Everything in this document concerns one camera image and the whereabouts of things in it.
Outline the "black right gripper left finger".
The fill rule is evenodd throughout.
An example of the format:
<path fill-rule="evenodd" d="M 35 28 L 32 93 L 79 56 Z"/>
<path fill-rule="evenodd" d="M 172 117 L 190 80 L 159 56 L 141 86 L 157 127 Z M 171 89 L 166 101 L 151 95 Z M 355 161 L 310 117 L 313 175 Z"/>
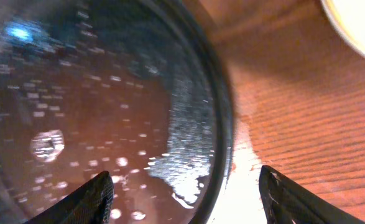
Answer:
<path fill-rule="evenodd" d="M 113 195 L 112 178 L 102 171 L 25 224 L 108 224 Z"/>

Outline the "yellow plate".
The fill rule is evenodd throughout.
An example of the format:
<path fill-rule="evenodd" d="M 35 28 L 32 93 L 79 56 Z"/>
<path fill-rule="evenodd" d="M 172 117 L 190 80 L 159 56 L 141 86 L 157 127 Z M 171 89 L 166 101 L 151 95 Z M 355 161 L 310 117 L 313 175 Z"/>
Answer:
<path fill-rule="evenodd" d="M 339 35 L 365 58 L 365 0 L 321 0 Z"/>

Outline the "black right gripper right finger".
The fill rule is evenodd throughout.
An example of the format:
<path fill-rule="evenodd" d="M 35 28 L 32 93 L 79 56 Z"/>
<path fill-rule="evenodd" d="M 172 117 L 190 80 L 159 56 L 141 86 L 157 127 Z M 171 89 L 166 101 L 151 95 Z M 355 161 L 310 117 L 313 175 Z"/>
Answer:
<path fill-rule="evenodd" d="M 261 167 L 259 192 L 267 224 L 365 224 L 271 166 Z"/>

